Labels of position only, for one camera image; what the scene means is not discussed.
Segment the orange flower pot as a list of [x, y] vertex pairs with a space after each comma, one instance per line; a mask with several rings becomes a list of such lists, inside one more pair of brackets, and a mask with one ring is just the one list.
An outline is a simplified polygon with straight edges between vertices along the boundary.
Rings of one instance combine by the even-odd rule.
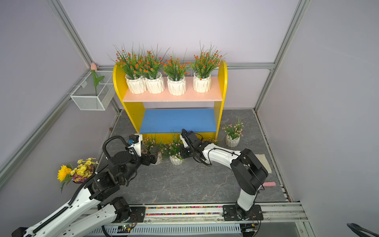
[[190, 62], [176, 57], [175, 53], [169, 57], [163, 65], [163, 72], [167, 75], [168, 91], [173, 96], [181, 96], [185, 94], [187, 90], [186, 75], [188, 75], [188, 69], [190, 68]]
[[160, 94], [165, 90], [165, 83], [161, 70], [163, 70], [164, 61], [159, 57], [160, 50], [146, 50], [142, 52], [139, 59], [138, 69], [145, 80], [147, 91], [151, 94]]
[[139, 52], [136, 52], [134, 48], [127, 51], [124, 46], [117, 47], [116, 59], [114, 61], [117, 68], [121, 69], [125, 73], [125, 81], [132, 94], [142, 94], [147, 91], [146, 83], [143, 79], [141, 71], [138, 69], [139, 61], [142, 58]]
[[194, 55], [194, 61], [190, 64], [193, 70], [193, 88], [198, 93], [207, 93], [211, 89], [211, 75], [225, 59], [216, 46], [210, 44], [206, 49], [201, 46], [200, 53]]

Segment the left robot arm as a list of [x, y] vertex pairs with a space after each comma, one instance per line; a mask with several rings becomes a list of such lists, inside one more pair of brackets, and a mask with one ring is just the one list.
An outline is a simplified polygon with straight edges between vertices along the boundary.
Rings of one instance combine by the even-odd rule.
[[102, 206], [101, 202], [128, 185], [141, 165], [157, 162], [157, 154], [118, 152], [108, 164], [93, 174], [75, 191], [73, 197], [58, 210], [37, 224], [16, 229], [13, 237], [83, 237], [91, 231], [116, 222], [131, 222], [136, 226], [135, 215], [125, 198], [116, 197]]

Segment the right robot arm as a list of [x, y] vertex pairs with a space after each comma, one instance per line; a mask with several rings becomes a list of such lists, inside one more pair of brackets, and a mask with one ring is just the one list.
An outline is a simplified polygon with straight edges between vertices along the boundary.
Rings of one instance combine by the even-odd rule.
[[183, 158], [192, 157], [196, 162], [206, 166], [219, 163], [230, 168], [240, 187], [240, 194], [235, 205], [223, 206], [226, 221], [242, 221], [253, 218], [259, 190], [268, 177], [268, 171], [257, 156], [249, 149], [234, 151], [221, 148], [214, 143], [198, 138], [193, 131], [182, 129], [180, 139]]

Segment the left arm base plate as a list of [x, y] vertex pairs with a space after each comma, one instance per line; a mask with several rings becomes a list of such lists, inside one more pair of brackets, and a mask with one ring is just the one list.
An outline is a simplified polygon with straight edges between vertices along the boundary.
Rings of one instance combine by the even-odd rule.
[[145, 206], [132, 206], [125, 210], [117, 216], [117, 221], [120, 223], [142, 223], [144, 221], [146, 214]]

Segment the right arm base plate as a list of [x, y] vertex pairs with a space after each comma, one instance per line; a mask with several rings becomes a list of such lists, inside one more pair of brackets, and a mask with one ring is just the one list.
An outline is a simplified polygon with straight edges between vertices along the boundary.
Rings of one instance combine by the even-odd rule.
[[237, 204], [230, 204], [223, 205], [223, 217], [225, 221], [261, 221], [263, 220], [263, 213], [261, 206], [257, 204], [254, 204], [248, 211]]

